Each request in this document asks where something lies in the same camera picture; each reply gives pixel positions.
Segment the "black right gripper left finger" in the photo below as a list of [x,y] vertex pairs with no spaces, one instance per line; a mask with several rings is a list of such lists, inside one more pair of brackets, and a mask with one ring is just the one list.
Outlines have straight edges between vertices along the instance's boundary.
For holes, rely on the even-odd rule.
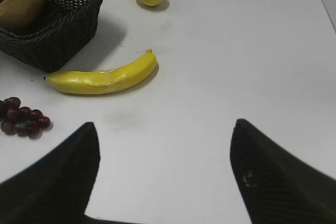
[[100,163],[92,122],[1,183],[1,223],[82,223]]

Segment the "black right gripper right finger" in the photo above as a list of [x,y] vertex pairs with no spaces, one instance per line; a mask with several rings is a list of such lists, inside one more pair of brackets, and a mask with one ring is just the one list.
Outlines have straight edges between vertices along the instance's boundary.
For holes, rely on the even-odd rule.
[[335,179],[245,119],[236,121],[230,163],[252,223],[335,223]]

